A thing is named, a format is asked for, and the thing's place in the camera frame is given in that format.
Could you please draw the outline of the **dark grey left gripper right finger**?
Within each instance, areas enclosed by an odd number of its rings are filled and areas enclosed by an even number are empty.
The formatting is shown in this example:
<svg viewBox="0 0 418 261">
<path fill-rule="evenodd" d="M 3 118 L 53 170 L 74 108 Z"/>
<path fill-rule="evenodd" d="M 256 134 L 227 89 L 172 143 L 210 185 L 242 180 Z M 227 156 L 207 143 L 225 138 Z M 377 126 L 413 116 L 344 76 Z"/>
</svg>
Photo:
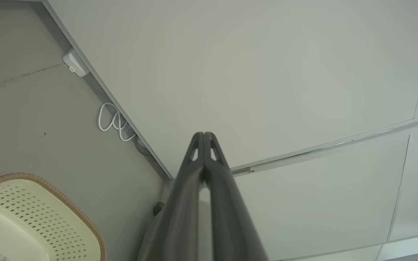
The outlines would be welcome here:
<svg viewBox="0 0 418 261">
<path fill-rule="evenodd" d="M 233 174 L 211 132 L 204 134 L 204 166 L 210 191 L 214 260 L 267 261 Z"/>
</svg>

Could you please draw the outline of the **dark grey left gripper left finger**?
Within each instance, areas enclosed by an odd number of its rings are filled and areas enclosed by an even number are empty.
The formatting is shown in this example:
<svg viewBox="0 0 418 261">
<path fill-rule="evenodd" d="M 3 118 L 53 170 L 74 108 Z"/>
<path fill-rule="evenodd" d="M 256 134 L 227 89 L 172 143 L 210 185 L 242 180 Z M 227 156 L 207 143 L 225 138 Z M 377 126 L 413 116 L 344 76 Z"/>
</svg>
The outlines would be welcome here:
<svg viewBox="0 0 418 261">
<path fill-rule="evenodd" d="M 204 134 L 192 137 L 160 220 L 140 250 L 140 261 L 196 261 Z"/>
</svg>

